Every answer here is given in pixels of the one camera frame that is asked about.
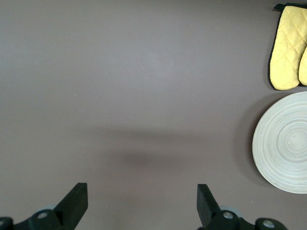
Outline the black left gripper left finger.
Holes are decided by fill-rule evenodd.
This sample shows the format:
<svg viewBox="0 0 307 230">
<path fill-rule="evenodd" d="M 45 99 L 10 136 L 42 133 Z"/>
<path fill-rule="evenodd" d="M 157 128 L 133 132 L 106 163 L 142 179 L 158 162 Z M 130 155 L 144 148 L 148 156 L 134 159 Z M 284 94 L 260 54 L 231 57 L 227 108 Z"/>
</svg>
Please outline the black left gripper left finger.
<svg viewBox="0 0 307 230">
<path fill-rule="evenodd" d="M 0 228 L 2 230 L 73 230 L 87 208 L 87 183 L 77 183 L 53 209 L 40 210 L 20 223 L 14 223 L 10 217 L 1 217 Z"/>
</svg>

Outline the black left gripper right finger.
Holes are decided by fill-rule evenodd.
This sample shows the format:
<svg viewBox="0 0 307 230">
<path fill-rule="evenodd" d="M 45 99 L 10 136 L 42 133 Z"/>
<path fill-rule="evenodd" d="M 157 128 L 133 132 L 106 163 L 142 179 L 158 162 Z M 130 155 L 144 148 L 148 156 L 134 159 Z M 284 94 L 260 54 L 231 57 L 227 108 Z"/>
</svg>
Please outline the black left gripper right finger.
<svg viewBox="0 0 307 230">
<path fill-rule="evenodd" d="M 197 212 L 201 230 L 287 230 L 275 219 L 259 218 L 251 224 L 231 210 L 220 209 L 206 184 L 197 186 Z"/>
</svg>

